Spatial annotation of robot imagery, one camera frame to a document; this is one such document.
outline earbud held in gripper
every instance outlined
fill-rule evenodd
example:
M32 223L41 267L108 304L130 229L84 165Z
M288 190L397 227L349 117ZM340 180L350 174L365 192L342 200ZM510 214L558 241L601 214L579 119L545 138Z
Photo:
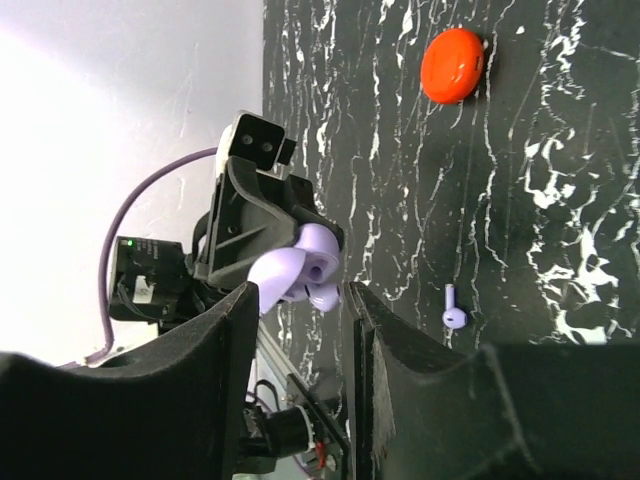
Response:
M306 258L307 252L299 248L279 248L265 253L253 263L247 280L258 285L261 314L270 311L292 292Z
M324 225L307 223L300 227L294 247L307 252L300 282L322 284L340 267L338 240Z
M309 295L309 302L322 312L330 312L340 303L340 289L335 283L323 285L309 283L305 288Z
M304 289L304 285L300 282L296 282L291 285L291 288L282 296L282 300L285 302L301 302L302 300L306 300L308 297L306 290Z

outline black marble surface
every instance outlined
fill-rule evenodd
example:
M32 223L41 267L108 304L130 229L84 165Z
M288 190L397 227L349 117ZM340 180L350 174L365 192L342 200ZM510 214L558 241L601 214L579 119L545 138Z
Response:
M347 234L345 279L451 348L634 341L640 320L640 3L266 0L264 115ZM420 64L475 31L486 74L431 103ZM443 328L444 285L470 325ZM307 377L339 315L267 318Z

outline cable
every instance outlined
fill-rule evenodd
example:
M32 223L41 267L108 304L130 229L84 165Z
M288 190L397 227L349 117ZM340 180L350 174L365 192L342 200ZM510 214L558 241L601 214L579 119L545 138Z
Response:
M271 391L272 395L273 395L273 400L276 404L276 411L280 411L280 399L278 398L278 390L276 389L275 385L273 383L271 383L269 380L266 379L262 379L262 380L258 380L256 382L256 384L253 387L253 394L256 396L256 398L258 397L258 387L263 386L263 387L267 387L269 389L269 391Z
M200 160L205 157L210 157L212 155L215 155L217 152L217 147L207 148L205 150L200 150L199 152L194 152L186 155L174 162L171 162L168 165L165 165L157 172L149 175L145 180L142 181L142 183L140 183L140 185L134 188L116 212L116 215L111 222L111 226L107 231L107 235L102 245L102 251L100 252L100 261L98 264L98 302L100 305L100 319L102 321L102 330L104 332L105 344L104 347L102 347L100 350L92 353L85 358L85 362L87 364L102 360L111 352L111 349L113 348L114 335L113 325L111 325L111 318L109 317L109 292L107 290L107 274L109 270L109 254L111 253L111 249L113 248L113 242L116 239L116 235L118 233L120 225L122 224L122 220L127 215L129 210L131 209L131 206L135 203L138 197L159 179L161 179L168 173L171 173L174 170L183 167L184 165L195 162L196 160ZM62 365L61 368L75 368L78 366L80 366L78 363L68 363L66 365Z
M273 414L273 413L275 413L275 412L274 412L274 410L273 410L273 408L271 408L271 407L267 404L267 402L265 402L264 400L262 400L262 398L260 398L260 397L259 397L258 395L256 395L255 393L253 393L253 392L247 392L247 396L253 400L254 404L255 404L255 403L260 404L260 406L261 406L262 408L264 408L264 409L267 411L267 413L269 413L269 414ZM312 474L311 472L309 472L309 470L307 470L307 469L305 468L305 466L304 466L304 465L302 465L302 462L300 461L300 459L299 459L297 456L295 456L295 455L294 455L294 456L293 456L293 457L291 457L291 458L293 458L293 462L296 464L296 467L298 468L298 470L300 470L304 475L306 475L306 476L307 476L307 480L315 480L315 477L313 476L313 474Z

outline earbud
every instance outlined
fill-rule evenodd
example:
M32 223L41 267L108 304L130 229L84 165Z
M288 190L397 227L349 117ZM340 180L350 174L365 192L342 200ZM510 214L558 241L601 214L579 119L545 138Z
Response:
M305 289L309 295L309 302L321 312L330 312L340 302L340 289L335 283L309 283Z
M306 300L308 298L307 291L304 285L300 282L296 282L291 285L291 288L282 296L282 300L285 302L296 303Z
M340 266L340 247L331 230L324 225L307 223L300 227L298 241L294 245L307 252L304 268L300 273L303 283L322 284Z
M279 248L265 253L253 263L247 280L258 285L260 313L269 312L287 293L295 297L294 285L306 258L307 253L299 248Z
M446 310L442 314L442 321L449 328L462 328L467 324L467 314L456 308L456 287L449 284L444 288Z

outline purple cable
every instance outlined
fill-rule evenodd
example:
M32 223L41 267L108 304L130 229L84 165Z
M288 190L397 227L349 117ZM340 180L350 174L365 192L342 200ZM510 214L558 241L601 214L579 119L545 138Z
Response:
M252 400L258 402L260 404L260 406L262 408L264 408L267 413L273 413L273 408L271 408L267 402L265 402L264 400L262 400L259 396L257 396L256 394L254 394L253 392L247 392L247 396L250 397ZM296 464L296 467L298 467L298 469L307 476L307 479L315 479L315 477L311 474L311 472L309 472L309 470L307 470L304 465L302 465L302 462L300 461L300 459L298 457L296 457L295 455L292 457L293 458L293 462Z
M111 352L111 349L113 348L114 336L113 326L111 325L111 318L109 317L107 271L109 269L109 254L111 253L111 249L113 248L113 242L116 239L116 235L118 233L120 225L122 224L122 220L124 220L124 217L127 215L129 210L131 209L131 206L135 203L138 197L160 178L164 177L168 173L173 172L174 170L177 170L180 167L195 162L196 160L213 156L217 152L217 147L207 148L205 150L200 150L199 152L194 152L186 155L174 162L171 162L168 165L165 165L160 170L147 177L140 185L138 185L129 194L129 196L122 203L122 206L116 212L116 215L111 222L111 226L107 231L107 236L104 240L104 244L102 245L102 251L100 252L100 263L98 265L98 302L100 304L100 318L102 320L102 330L104 331L105 344L104 347L102 347L100 350L86 357L85 360L87 363L90 364L102 360ZM60 368L76 368L79 366L79 364L74 362L62 365Z

